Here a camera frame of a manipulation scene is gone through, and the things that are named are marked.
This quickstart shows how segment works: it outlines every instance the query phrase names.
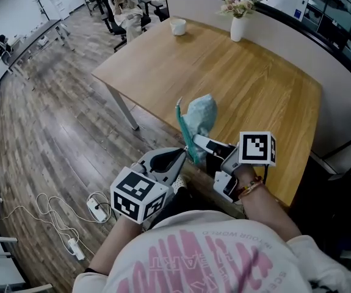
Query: curved partition wall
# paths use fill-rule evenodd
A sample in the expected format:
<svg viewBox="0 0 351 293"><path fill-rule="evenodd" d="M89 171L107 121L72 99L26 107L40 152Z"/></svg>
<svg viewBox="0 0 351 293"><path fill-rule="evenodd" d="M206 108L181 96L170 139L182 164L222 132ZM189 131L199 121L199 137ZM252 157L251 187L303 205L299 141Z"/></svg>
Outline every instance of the curved partition wall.
<svg viewBox="0 0 351 293"><path fill-rule="evenodd" d="M218 14L222 4L222 0L167 0L170 16L229 31L231 17ZM323 95L312 149L336 172L347 171L351 167L351 145L346 147L351 143L351 62L302 23L263 4L248 18L244 37L321 84Z"/></svg>

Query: pink graphic print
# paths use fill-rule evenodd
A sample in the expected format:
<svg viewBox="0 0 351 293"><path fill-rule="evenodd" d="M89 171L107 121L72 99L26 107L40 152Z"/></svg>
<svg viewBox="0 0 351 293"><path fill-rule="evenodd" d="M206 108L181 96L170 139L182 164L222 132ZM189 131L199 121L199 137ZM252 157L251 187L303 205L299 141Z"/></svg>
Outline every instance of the pink graphic print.
<svg viewBox="0 0 351 293"><path fill-rule="evenodd" d="M256 246L248 250L242 242L236 242L231 253L221 238L205 236L204 241L214 257L209 265L195 234L179 230L181 242L174 234L167 236L167 242L158 240L158 246L148 251L149 266L136 261L131 278L125 278L118 284L117 293L219 293L219 283L223 283L225 292L243 292L248 286L258 290L262 280L267 278L273 264L269 257ZM212 268L219 271L216 278ZM253 269L259 269L262 279L253 276Z"/></svg>

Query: black pants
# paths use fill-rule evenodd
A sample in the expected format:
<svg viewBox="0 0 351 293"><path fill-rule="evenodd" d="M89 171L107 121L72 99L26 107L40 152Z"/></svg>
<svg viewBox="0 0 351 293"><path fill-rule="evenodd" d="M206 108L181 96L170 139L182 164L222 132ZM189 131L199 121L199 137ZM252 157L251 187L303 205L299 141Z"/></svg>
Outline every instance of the black pants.
<svg viewBox="0 0 351 293"><path fill-rule="evenodd" d="M166 218L178 215L182 212L195 210L222 212L222 210L215 204L206 201L202 194L199 194L195 189L192 190L180 187L169 204L167 204L160 214L152 221L149 229L152 229L156 224Z"/></svg>

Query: white vase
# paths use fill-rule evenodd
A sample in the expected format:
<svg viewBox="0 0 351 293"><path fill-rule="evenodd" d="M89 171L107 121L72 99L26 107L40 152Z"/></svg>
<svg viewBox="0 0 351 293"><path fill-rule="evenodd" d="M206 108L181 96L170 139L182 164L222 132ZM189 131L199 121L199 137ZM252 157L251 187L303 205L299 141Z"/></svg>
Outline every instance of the white vase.
<svg viewBox="0 0 351 293"><path fill-rule="evenodd" d="M231 25L231 40L238 42L242 39L245 30L245 18L233 18Z"/></svg>

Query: white pants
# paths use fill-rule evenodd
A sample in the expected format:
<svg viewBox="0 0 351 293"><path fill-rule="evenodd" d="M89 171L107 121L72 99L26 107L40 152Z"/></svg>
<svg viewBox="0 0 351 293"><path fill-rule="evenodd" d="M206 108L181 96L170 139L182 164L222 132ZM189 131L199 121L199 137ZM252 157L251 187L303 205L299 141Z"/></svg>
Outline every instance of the white pants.
<svg viewBox="0 0 351 293"><path fill-rule="evenodd" d="M125 18L121 23L121 27L126 30L126 41L128 43L141 35L141 17L140 14L134 14L130 20Z"/></svg>

